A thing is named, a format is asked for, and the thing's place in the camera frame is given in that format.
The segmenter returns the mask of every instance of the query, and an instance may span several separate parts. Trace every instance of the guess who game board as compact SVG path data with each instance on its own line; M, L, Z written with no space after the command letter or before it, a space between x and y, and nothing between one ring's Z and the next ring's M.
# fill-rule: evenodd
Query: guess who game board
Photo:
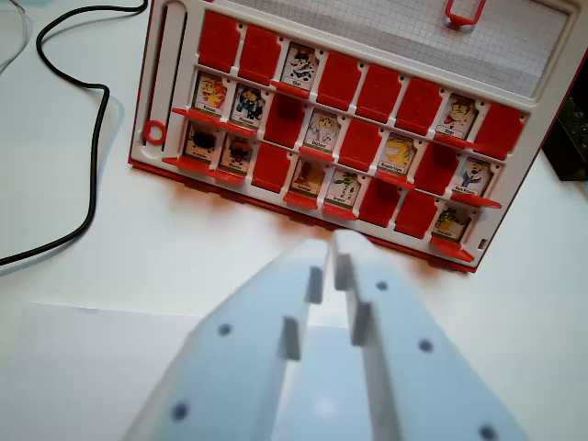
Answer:
M588 0L153 2L130 162L475 271L587 45Z

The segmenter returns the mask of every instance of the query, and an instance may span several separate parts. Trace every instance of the character card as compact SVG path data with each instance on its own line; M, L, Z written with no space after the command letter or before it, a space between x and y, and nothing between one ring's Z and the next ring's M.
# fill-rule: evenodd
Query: character card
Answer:
M220 156L219 168L237 175L247 175L253 147L245 138L227 134L224 148Z
M337 142L340 129L341 126L334 113L315 108L312 111L311 122L304 136L304 145L321 152L330 153Z
M459 193L482 196L492 179L490 163L479 159L467 158L459 169L459 180L454 189Z
M416 155L411 138L391 133L378 161L378 169L406 176Z
M477 116L476 100L451 94L436 131L464 140Z
M306 196L317 198L321 191L324 170L319 165L308 163L302 159L298 160L290 190Z
M357 174L335 170L324 201L345 209L352 209L360 187Z
M451 242L461 241L463 233L468 228L469 217L468 209L454 208L445 206L435 222L432 234L448 239Z
M262 92L254 87L237 85L232 105L231 121L247 129L257 129L264 113L265 100Z
M219 117L222 115L224 100L227 97L227 88L219 76L200 72L196 81L192 107Z
M190 123L184 146L184 156L210 164L217 145L217 137Z
M319 60L313 48L297 43L290 43L284 69L282 83L294 85L304 90L311 90L314 75L319 68Z

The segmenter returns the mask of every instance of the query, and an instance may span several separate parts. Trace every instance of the red ring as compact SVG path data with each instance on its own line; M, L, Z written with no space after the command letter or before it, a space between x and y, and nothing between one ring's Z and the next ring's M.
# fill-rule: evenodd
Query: red ring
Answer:
M151 128L153 126L162 131L162 137L159 140L155 140L151 136ZM151 119L150 121L147 121L145 123L145 127L143 127L143 136L145 137L145 140L153 145L163 145L165 142L165 137L167 136L167 127L162 122L156 119Z

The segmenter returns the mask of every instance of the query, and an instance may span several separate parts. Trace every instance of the grid paper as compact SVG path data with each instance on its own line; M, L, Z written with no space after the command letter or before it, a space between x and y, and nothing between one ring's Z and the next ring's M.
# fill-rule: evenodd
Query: grid paper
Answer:
M568 16L531 0L488 0L471 34L443 26L447 0L232 0L532 96ZM452 12L474 17L478 0Z

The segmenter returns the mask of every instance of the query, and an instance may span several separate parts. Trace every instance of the black cable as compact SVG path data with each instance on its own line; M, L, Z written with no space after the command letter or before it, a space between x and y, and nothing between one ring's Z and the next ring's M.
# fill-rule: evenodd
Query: black cable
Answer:
M96 115L96 122L94 123L94 130L92 132L92 144L91 144L91 153L90 153L90 200L88 202L88 212L85 215L85 219L82 224L77 227L75 230L66 234L60 239L57 239L53 242L45 243L42 246L38 246L37 248L33 248L32 250L25 251L23 253L18 253L14 255L10 255L9 257L4 257L0 259L0 266L13 264L19 260L28 259L34 255L46 253L53 248L57 248L58 246L62 246L73 239L80 237L85 231L90 227L92 221L94 220L94 215L96 214L96 194L97 194L97 164L98 164L98 138L100 137L100 129L102 127L102 120L104 119L104 114L107 109L108 99L110 97L110 90L106 85L102 85L100 83L86 83L84 81L80 81L77 78L73 78L72 76L68 75L67 73L60 71L57 67L55 67L45 56L43 52L43 39L47 35L49 31L51 31L56 26L60 25L63 21L67 20L69 17L77 16L78 14L83 14L85 12L94 12L94 11L115 11L115 12L131 12L134 14L140 14L145 9L147 9L148 0L143 0L143 3L140 6L84 6L78 7L77 9L73 9L69 12L66 12L62 16L54 19L49 25L41 30L39 35L37 36L37 52L39 53L40 58L45 63L47 67L49 67L54 74L61 77L63 80L71 83L72 85L76 85L78 87L82 87L84 89L98 89L102 90L104 94L102 95L102 100L100 101L100 107L98 108L98 113Z

